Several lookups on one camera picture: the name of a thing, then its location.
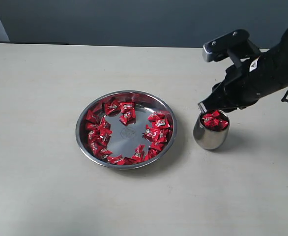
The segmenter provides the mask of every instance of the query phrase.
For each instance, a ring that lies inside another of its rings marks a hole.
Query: stainless steel plate
[[[136,107],[136,121],[135,123],[124,126],[119,118],[121,113],[116,116],[107,116],[103,112],[103,103],[110,101],[112,98],[118,100],[118,102],[135,102]],[[163,112],[169,123],[173,127],[173,134],[171,135],[167,145],[164,149],[154,158],[136,165],[129,166],[117,166],[112,165],[106,162],[103,162],[96,157],[94,157],[87,147],[87,131],[85,131],[85,116],[88,110],[93,111],[99,117],[105,117],[106,121],[111,124],[112,136],[108,143],[107,149],[112,151],[112,156],[122,155],[123,157],[132,157],[134,154],[135,148],[140,145],[145,145],[145,152],[147,153],[148,146],[150,141],[143,138],[143,133],[145,132],[145,126],[148,124],[151,126],[151,123],[147,120],[148,116],[153,112]],[[177,121],[175,119],[174,113],[170,107],[158,97],[155,97],[146,92],[140,91],[118,91],[104,95],[97,100],[90,103],[81,113],[77,124],[76,124],[76,140],[82,150],[82,152],[92,161],[96,162],[99,165],[115,168],[115,169],[135,169],[145,165],[148,165],[161,156],[163,156],[170,146],[173,144],[174,139],[177,133]]]

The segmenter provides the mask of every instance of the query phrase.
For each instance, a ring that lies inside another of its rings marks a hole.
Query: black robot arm
[[[230,57],[234,65],[226,70],[225,79],[212,88],[212,94],[198,104],[201,112],[244,109],[288,87],[288,29],[281,42],[265,53],[248,38],[249,33],[239,29],[204,45],[205,61]],[[283,102],[288,102],[287,95],[288,91]]]

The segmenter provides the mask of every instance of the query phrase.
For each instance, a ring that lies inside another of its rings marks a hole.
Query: metal cup
[[[224,112],[222,111],[219,112],[221,116],[224,117],[224,120],[228,121],[228,126],[222,131],[214,131],[206,128],[201,122],[203,114],[199,115],[198,120],[194,126],[193,129],[194,139],[203,149],[206,150],[216,149],[224,143],[227,137],[230,126],[230,120]]]

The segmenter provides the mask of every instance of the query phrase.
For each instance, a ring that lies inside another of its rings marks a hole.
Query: table
[[[0,44],[0,236],[288,235],[288,104],[280,91],[230,113],[217,151],[193,139],[197,103],[230,60],[198,48]],[[87,159],[75,124],[117,90],[163,99],[177,139],[153,164]]]

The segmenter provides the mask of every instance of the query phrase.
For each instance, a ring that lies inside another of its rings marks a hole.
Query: white label
[[[257,67],[258,67],[258,60],[259,60],[260,57],[258,57],[257,59],[253,60],[251,62],[251,65],[249,67],[249,72],[255,70]]]

